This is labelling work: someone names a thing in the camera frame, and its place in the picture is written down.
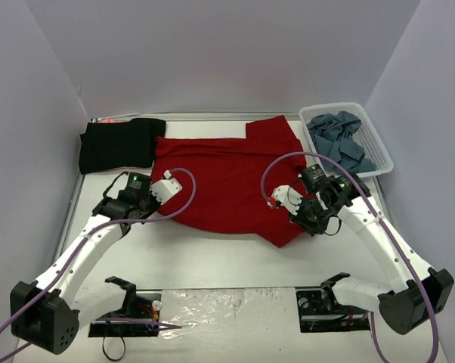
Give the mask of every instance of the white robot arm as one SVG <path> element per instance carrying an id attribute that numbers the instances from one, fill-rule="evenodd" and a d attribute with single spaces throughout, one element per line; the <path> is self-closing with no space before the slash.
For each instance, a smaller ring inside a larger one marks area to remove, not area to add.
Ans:
<path id="1" fill-rule="evenodd" d="M 131 228 L 129 223 L 99 227 L 113 220 L 147 219 L 182 187 L 169 172 L 153 184 L 147 175 L 129 173 L 127 186 L 116 199 L 107 196 L 112 186 L 60 258 L 31 284 L 19 282 L 11 291 L 11 315 L 38 294 L 44 294 L 11 324 L 16 337 L 60 354 L 71 345 L 79 329 L 109 312 L 128 312 L 130 305 L 141 299 L 134 284 L 115 277 L 106 279 L 106 284 L 95 290 L 79 290 L 102 255 Z M 51 286 L 65 269 L 66 273 Z"/>
<path id="2" fill-rule="evenodd" d="M 329 308 L 337 305 L 379 311 L 385 322 L 396 332 L 406 334 L 428 319 L 418 287 L 399 252 L 380 225 L 381 220 L 401 246 L 418 277 L 424 284 L 435 313 L 440 312 L 453 286 L 453 278 L 445 269 L 436 271 L 422 259 L 399 235 L 382 211 L 376 215 L 368 210 L 364 199 L 345 177 L 327 177 L 318 166 L 311 166 L 299 175 L 308 197 L 289 185 L 274 189 L 269 204 L 284 206 L 290 220 L 305 228 L 309 234 L 322 234 L 331 217 L 338 217 L 361 239 L 387 276 L 387 284 L 364 281 L 341 273 L 321 284 L 329 297 Z M 368 188 L 358 179 L 370 203 L 376 206 Z"/>

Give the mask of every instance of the black cloth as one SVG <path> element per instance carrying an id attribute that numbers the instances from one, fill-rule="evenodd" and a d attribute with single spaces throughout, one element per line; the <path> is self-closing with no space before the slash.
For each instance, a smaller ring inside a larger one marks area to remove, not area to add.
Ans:
<path id="1" fill-rule="evenodd" d="M 157 136 L 166 134 L 166 121 L 136 118 L 127 123 L 89 123 L 80 135 L 79 170 L 82 174 L 135 167 L 150 168 Z"/>

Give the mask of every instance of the white wall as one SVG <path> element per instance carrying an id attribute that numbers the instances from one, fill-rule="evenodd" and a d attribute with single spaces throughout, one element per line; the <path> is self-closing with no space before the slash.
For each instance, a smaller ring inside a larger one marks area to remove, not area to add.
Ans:
<path id="1" fill-rule="evenodd" d="M 87 119 L 23 0 L 0 0 L 0 324 L 9 293 L 51 263 Z M 15 348 L 7 330 L 0 356 Z"/>
<path id="2" fill-rule="evenodd" d="M 365 104 L 419 0 L 26 0 L 89 116 Z"/>
<path id="3" fill-rule="evenodd" d="M 382 186 L 402 234 L 455 278 L 455 0 L 422 0 L 367 112 L 394 160 Z M 438 322 L 455 362 L 455 285 Z"/>

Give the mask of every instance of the white plastic basket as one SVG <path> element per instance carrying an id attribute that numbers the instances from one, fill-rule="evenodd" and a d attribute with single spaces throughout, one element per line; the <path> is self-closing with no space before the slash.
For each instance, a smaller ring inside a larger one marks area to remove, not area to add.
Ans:
<path id="1" fill-rule="evenodd" d="M 303 107 L 300 110 L 300 118 L 303 122 L 303 130 L 310 144 L 310 148 L 313 152 L 317 152 L 313 140 L 311 139 L 310 132 L 308 131 L 308 123 L 316 116 L 323 115 L 325 113 L 337 114 L 340 111 L 347 111 L 353 113 L 359 119 L 361 119 L 361 127 L 354 133 L 354 141 L 357 142 L 361 147 L 364 148 L 366 157 L 371 159 L 376 165 L 376 170 L 373 172 L 361 172 L 357 175 L 359 178 L 369 178 L 386 174 L 394 169 L 394 163 L 391 157 L 388 155 L 382 140 L 377 134 L 377 131 L 372 125 L 367 113 L 364 108 L 356 104 L 355 102 L 341 102 L 337 104 L 318 104 L 310 107 Z M 317 159 L 317 163 L 323 168 L 320 159 Z"/>

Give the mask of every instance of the gray cloth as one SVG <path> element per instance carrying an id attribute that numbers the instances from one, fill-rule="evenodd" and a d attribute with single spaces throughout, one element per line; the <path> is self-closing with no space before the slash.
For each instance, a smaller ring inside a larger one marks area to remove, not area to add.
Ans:
<path id="1" fill-rule="evenodd" d="M 372 172 L 376 169 L 372 160 L 365 157 L 364 148 L 353 141 L 353 134 L 362 122 L 355 115 L 340 111 L 316 116 L 308 124 L 308 130 L 317 152 L 336 161 L 349 172 Z M 333 171 L 335 166 L 322 161 L 325 170 Z"/>

